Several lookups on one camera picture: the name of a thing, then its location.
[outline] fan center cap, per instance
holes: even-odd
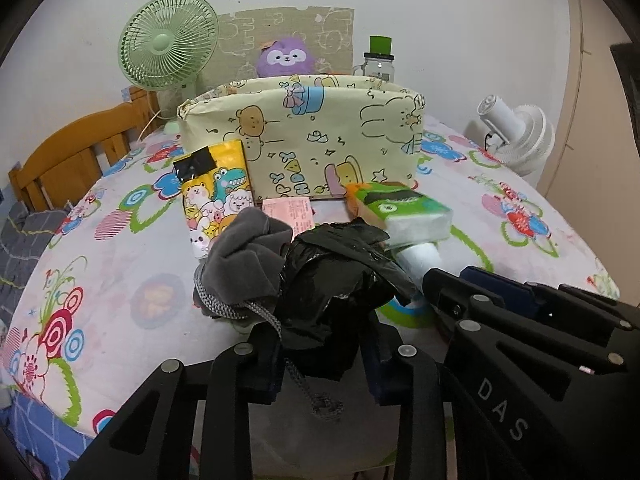
[[[172,37],[165,32],[161,32],[160,34],[156,35],[155,38],[153,38],[153,40],[151,41],[151,46],[156,52],[163,52],[171,46],[171,42]]]

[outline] cartoon-patterned box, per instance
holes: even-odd
[[[234,81],[178,110],[187,152],[241,139],[257,201],[338,198],[356,182],[412,186],[424,97],[380,79],[294,75]]]
[[[196,258],[205,258],[215,237],[245,207],[254,205],[242,142],[206,146],[174,162],[182,206]]]

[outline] yellow cartoon package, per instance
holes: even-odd
[[[205,258],[216,236],[254,205],[242,142],[206,146],[174,162],[193,253]]]

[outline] pink paper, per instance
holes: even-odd
[[[316,226],[311,204],[306,196],[267,198],[262,201],[262,210],[268,216],[289,224],[294,238]]]

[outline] white fan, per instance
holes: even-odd
[[[556,131],[537,106],[511,110],[496,95],[478,105],[478,114],[491,133],[485,147],[495,158],[520,176],[542,168],[556,142]]]

